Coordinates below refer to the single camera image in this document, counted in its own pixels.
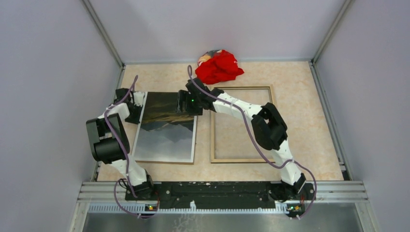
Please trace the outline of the aluminium front rail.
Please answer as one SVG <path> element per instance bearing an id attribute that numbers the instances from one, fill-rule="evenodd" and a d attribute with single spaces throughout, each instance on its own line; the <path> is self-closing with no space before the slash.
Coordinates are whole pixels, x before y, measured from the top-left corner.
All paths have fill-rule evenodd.
<path id="1" fill-rule="evenodd" d="M 360 181 L 308 182 L 299 194 L 277 182 L 158 182 L 145 200 L 115 182 L 85 182 L 77 198 L 91 212 L 134 214 L 289 214 L 310 203 L 367 203 Z"/>

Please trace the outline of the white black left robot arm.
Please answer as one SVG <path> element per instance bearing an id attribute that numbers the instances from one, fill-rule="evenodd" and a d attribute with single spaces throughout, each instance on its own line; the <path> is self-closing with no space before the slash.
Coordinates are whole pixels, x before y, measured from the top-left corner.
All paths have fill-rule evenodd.
<path id="1" fill-rule="evenodd" d="M 155 194 L 151 176 L 132 157 L 130 142 L 123 124 L 138 125 L 146 101 L 145 92 L 116 90 L 117 99 L 102 115 L 86 122 L 93 158 L 117 169 L 127 184 L 129 199 L 149 200 Z"/>

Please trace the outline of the light wooden picture frame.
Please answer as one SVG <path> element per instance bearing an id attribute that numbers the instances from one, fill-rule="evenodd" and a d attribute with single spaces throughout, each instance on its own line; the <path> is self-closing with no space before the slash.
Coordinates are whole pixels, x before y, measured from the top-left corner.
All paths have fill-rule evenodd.
<path id="1" fill-rule="evenodd" d="M 222 87 L 225 93 L 245 102 L 265 105 L 276 103 L 271 85 L 250 87 Z M 243 118 L 210 112 L 211 163 L 264 163 L 250 140 Z"/>

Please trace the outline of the crumpled red cloth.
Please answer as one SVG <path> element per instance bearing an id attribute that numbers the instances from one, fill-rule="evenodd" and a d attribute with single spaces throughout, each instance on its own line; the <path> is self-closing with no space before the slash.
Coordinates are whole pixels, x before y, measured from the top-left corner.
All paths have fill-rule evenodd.
<path id="1" fill-rule="evenodd" d="M 207 85 L 233 81 L 244 74 L 235 56 L 224 50 L 211 50 L 197 60 L 196 76 Z"/>

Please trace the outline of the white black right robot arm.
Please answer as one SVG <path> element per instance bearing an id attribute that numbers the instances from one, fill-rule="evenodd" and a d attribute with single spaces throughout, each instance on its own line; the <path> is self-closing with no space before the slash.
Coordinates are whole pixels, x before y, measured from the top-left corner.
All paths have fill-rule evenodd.
<path id="1" fill-rule="evenodd" d="M 303 193 L 306 177 L 293 159 L 288 143 L 288 127 L 274 104 L 248 103 L 222 89 L 210 90 L 201 80 L 194 78 L 187 82 L 185 90 L 178 91 L 176 112 L 201 116 L 203 110 L 243 120 L 259 155 L 280 170 L 285 196 L 297 199 Z"/>

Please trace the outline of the landscape photo print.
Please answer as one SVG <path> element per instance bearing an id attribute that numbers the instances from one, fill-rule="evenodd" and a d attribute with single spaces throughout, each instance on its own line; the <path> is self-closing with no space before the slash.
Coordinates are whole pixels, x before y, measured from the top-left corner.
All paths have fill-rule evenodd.
<path id="1" fill-rule="evenodd" d="M 141 162 L 193 163 L 197 117 L 177 113 L 176 92 L 147 92 L 132 156 Z"/>

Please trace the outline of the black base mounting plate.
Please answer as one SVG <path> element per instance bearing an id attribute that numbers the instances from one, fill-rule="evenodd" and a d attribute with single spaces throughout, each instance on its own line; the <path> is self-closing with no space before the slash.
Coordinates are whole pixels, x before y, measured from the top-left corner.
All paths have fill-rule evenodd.
<path id="1" fill-rule="evenodd" d="M 281 182 L 157 182 L 148 201 L 160 204 L 160 209 L 187 209 L 195 203 L 197 209 L 270 209 L 280 203 L 306 202 L 313 199 L 314 187 L 306 183 L 299 192 Z"/>

